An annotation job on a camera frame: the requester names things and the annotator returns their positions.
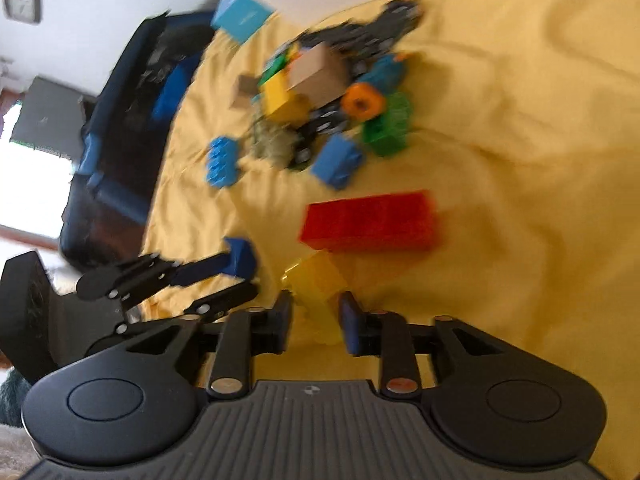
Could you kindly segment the green building brick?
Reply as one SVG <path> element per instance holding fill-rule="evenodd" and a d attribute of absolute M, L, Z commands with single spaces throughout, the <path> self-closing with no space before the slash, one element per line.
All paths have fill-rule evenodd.
<path fill-rule="evenodd" d="M 262 86 L 275 74 L 279 73 L 281 70 L 284 70 L 287 65 L 288 55 L 285 52 L 279 53 L 270 58 L 265 69 L 262 71 L 262 74 L 259 77 L 258 86 Z"/>

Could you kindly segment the orange building brick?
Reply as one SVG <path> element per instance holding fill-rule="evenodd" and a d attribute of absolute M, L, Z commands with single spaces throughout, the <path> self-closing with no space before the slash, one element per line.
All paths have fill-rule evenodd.
<path fill-rule="evenodd" d="M 342 96 L 341 109 L 357 122 L 367 122 L 385 112 L 386 96 L 366 82 L 355 82 Z"/>

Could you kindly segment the blue building brick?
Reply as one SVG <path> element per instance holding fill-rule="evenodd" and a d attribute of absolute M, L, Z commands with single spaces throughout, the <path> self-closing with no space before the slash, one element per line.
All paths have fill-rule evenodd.
<path fill-rule="evenodd" d="M 342 134 L 334 134 L 314 160 L 311 174 L 334 190 L 342 190 L 364 161 L 358 144 Z"/>

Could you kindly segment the black toy car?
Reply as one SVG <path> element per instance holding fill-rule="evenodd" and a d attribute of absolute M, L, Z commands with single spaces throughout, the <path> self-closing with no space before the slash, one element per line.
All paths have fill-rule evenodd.
<path fill-rule="evenodd" d="M 349 119 L 337 104 L 313 110 L 306 124 L 295 130 L 294 152 L 288 168 L 303 170 L 320 153 L 331 136 L 345 132 Z"/>
<path fill-rule="evenodd" d="M 297 37 L 302 48 L 326 44 L 348 58 L 377 58 L 415 30 L 424 14 L 419 0 L 390 0 L 370 22 L 344 21 L 341 24 L 305 30 Z"/>

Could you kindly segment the wall picture frame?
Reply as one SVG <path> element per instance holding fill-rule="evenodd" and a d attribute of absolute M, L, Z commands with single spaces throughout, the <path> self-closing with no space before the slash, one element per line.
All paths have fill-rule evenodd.
<path fill-rule="evenodd" d="M 3 0 L 3 9 L 10 21 L 38 25 L 42 20 L 42 0 Z"/>

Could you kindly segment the light blue studded brick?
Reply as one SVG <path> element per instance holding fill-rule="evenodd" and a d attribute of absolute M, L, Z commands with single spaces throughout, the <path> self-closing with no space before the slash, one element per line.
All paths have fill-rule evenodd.
<path fill-rule="evenodd" d="M 206 159 L 206 181 L 214 188 L 235 185 L 239 177 L 240 146 L 237 140 L 218 136 L 209 144 Z"/>

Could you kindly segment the green transparent brick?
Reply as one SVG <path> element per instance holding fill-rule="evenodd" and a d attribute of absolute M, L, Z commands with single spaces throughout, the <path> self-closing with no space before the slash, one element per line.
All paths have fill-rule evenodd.
<path fill-rule="evenodd" d="M 363 143 L 381 157 L 399 153 L 408 145 L 411 115 L 412 106 L 408 96 L 400 91 L 390 94 L 386 111 L 363 124 Z"/>

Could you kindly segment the yellow small building brick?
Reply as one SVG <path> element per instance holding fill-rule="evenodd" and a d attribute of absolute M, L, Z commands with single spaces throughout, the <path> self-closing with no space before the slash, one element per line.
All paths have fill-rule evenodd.
<path fill-rule="evenodd" d="M 277 72 L 262 85 L 262 108 L 270 122 L 299 127 L 308 122 L 310 103 L 288 83 L 285 70 Z"/>

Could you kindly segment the green frog eraser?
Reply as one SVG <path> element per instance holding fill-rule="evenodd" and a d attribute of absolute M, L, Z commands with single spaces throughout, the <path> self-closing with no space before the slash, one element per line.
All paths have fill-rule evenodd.
<path fill-rule="evenodd" d="M 297 143 L 295 130 L 257 119 L 250 127 L 250 138 L 250 151 L 254 157 L 268 159 L 280 168 L 286 168 L 292 162 Z"/>

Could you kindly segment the light blue cardboard box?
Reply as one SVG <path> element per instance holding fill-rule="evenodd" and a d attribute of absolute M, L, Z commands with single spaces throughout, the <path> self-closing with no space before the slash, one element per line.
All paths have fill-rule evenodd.
<path fill-rule="evenodd" d="M 213 29 L 221 29 L 238 44 L 244 44 L 273 14 L 273 8 L 262 0 L 220 0 L 212 21 Z"/>

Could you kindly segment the yellow quilted cloth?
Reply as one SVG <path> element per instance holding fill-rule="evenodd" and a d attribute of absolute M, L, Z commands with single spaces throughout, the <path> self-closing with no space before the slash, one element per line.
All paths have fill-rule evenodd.
<path fill-rule="evenodd" d="M 591 382 L 608 407 L 592 462 L 639 475 L 639 0 L 422 0 L 402 91 L 409 146 L 367 156 L 344 192 L 309 171 L 245 157 L 239 182 L 205 182 L 208 144 L 244 136 L 230 108 L 298 34 L 273 14 L 239 46 L 217 32 L 176 115 L 142 252 L 196 260 L 226 235 L 258 252 L 271 304 L 306 206 L 431 192 L 442 229 L 430 254 L 334 257 L 365 308 L 413 323 L 450 314 Z"/>

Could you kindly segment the red large building brick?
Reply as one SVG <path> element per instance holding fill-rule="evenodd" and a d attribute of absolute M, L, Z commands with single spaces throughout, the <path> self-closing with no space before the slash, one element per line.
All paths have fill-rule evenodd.
<path fill-rule="evenodd" d="M 439 220 L 425 191 L 310 204 L 298 239 L 327 252 L 420 252 L 440 241 Z"/>

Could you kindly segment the yellow transparent brick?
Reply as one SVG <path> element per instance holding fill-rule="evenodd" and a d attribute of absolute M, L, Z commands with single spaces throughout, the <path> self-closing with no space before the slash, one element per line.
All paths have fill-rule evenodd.
<path fill-rule="evenodd" d="M 342 341 L 338 300 L 348 285 L 328 252 L 298 260 L 281 278 L 294 300 L 294 339 L 299 344 Z"/>

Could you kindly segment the dark blue bag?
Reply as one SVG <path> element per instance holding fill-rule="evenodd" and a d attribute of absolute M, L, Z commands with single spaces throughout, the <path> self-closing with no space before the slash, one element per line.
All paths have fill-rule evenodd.
<path fill-rule="evenodd" d="M 139 253 L 170 126 L 215 36 L 212 19 L 200 11 L 144 20 L 92 104 L 58 238 L 78 271 Z"/>

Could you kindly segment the wooden cube block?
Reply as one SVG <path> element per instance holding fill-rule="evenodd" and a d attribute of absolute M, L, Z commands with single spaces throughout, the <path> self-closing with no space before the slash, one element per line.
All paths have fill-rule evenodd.
<path fill-rule="evenodd" d="M 288 69 L 288 88 L 306 96 L 315 108 L 339 99 L 349 85 L 345 62 L 325 42 L 305 51 Z"/>

